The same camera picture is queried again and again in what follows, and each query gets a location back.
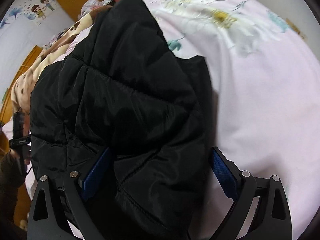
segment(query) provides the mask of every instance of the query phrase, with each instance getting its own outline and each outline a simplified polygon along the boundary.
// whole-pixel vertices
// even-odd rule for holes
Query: floral pattern
[[[282,33],[285,33],[287,29],[290,29],[290,26],[283,20],[280,16],[276,15],[275,13],[268,11],[268,17],[271,21],[273,21],[276,25],[278,25]]]
[[[274,23],[282,33],[289,28],[267,9],[263,12],[265,17],[252,14],[247,6],[251,1],[255,3],[254,0],[152,0],[150,11],[157,22],[164,14],[175,16],[174,26],[186,39],[189,35],[211,32],[223,39],[230,50],[247,57],[262,42],[279,40]],[[181,42],[174,37],[168,39],[168,46],[174,52],[183,50]]]

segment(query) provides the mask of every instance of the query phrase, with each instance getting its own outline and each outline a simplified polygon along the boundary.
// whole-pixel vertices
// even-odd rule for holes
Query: wrinkled fabric
[[[186,239],[208,170],[212,89],[203,57],[179,59],[142,0],[98,15],[31,95],[36,178],[53,181],[110,147],[87,209],[109,239]]]
[[[66,51],[64,54],[60,55],[53,63],[56,63],[57,61],[64,60],[64,58],[65,58],[66,56],[68,56],[68,55],[75,49],[75,46],[76,46],[80,41],[82,41],[84,38],[86,38],[86,37],[89,35],[89,32],[90,32],[90,30],[91,30],[91,27],[92,27],[92,25],[91,25],[90,27],[84,29],[83,31],[81,31],[81,32],[79,33],[79,35],[76,36],[75,40],[69,45],[67,51]]]

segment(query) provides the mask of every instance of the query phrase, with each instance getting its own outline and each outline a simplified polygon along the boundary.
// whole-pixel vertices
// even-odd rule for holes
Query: teal leaf print
[[[238,10],[240,8],[243,8],[246,2],[247,1],[243,1],[243,2],[239,3],[233,11]]]
[[[273,21],[276,25],[278,25],[282,29],[282,33],[285,33],[287,29],[290,29],[289,25],[282,19],[280,16],[275,13],[268,11],[268,17],[271,21]]]
[[[175,49],[179,51],[181,49],[181,43],[178,40],[169,40],[168,42],[169,50],[174,51]]]

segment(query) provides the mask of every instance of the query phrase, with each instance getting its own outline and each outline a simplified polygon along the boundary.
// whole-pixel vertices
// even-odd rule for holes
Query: cartoon couple poster
[[[36,14],[38,15],[38,18],[41,17],[41,18],[44,20],[44,19],[46,18],[46,15],[45,15],[44,11],[45,11],[47,8],[50,9],[51,11],[53,11],[54,8],[53,8],[53,7],[51,6],[51,4],[49,3],[49,0],[40,0],[40,2],[41,2],[42,4],[44,4],[45,6],[43,6],[42,9],[41,9],[40,5],[36,4],[36,5],[34,5],[34,6],[32,7],[31,11],[34,12],[34,13],[36,13]]]
[[[26,0],[21,6],[27,18],[36,25],[50,18],[50,14],[61,7],[56,0]]]

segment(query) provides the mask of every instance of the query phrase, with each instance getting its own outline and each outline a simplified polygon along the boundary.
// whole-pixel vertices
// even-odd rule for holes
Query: silver screw
[[[43,175],[41,178],[40,178],[40,181],[42,181],[42,182],[44,182],[44,181],[46,181],[47,180],[47,176],[46,175]]]
[[[75,178],[76,176],[78,176],[78,171],[70,172],[70,177]]]
[[[273,178],[274,181],[279,181],[280,180],[277,175],[273,175],[272,178]]]
[[[248,172],[248,171],[242,171],[241,174],[242,174],[244,177],[250,177],[250,172]]]

